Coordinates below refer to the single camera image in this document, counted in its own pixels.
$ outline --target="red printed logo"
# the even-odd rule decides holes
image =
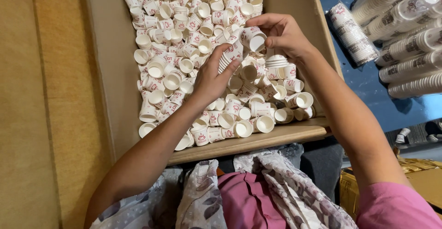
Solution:
[[[204,136],[202,133],[200,133],[199,136],[198,136],[198,140],[202,141],[204,139],[206,139],[206,136]]]

